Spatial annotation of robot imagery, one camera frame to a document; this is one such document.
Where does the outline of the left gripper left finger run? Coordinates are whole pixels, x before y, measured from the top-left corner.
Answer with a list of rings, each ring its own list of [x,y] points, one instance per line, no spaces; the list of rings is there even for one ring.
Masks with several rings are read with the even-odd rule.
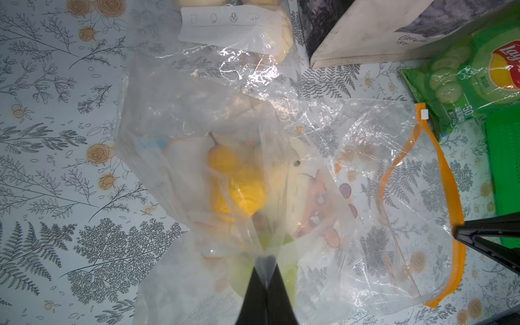
[[[260,257],[255,262],[236,325],[267,324],[267,289],[261,278],[268,266],[267,260]]]

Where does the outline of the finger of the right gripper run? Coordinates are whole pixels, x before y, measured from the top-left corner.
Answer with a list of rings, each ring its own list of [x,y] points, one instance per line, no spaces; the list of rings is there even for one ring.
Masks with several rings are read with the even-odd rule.
[[[519,239],[519,212],[465,222],[456,226],[455,240],[519,274],[519,248],[508,248],[492,242],[486,237]]]

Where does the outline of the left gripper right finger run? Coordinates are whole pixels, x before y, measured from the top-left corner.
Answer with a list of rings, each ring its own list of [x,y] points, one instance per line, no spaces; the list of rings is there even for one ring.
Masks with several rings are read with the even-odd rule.
[[[298,325],[278,265],[267,289],[267,324]]]

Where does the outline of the clear orange zip-top bag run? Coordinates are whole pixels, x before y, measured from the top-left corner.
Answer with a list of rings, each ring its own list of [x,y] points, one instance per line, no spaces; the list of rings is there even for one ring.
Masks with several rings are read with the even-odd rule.
[[[230,286],[280,273],[296,319],[434,308],[460,284],[463,212],[424,104],[249,96],[134,58],[116,149]]]

